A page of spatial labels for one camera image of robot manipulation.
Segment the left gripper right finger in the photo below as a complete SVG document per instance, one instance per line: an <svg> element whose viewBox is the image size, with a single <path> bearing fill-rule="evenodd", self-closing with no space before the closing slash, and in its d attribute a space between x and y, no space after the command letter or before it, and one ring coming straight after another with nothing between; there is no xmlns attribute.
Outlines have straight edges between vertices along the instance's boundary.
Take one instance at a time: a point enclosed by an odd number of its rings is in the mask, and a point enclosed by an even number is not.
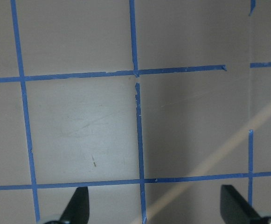
<svg viewBox="0 0 271 224"><path fill-rule="evenodd" d="M232 185L220 189L220 214L225 224L265 224L245 198Z"/></svg>

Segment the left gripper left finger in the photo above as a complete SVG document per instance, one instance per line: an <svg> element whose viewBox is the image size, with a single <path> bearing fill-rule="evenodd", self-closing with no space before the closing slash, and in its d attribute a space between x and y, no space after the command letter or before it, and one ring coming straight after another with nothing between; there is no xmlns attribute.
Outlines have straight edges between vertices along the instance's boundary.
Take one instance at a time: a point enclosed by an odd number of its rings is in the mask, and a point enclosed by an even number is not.
<svg viewBox="0 0 271 224"><path fill-rule="evenodd" d="M89 217L90 203L88 187L78 187L57 223L87 224Z"/></svg>

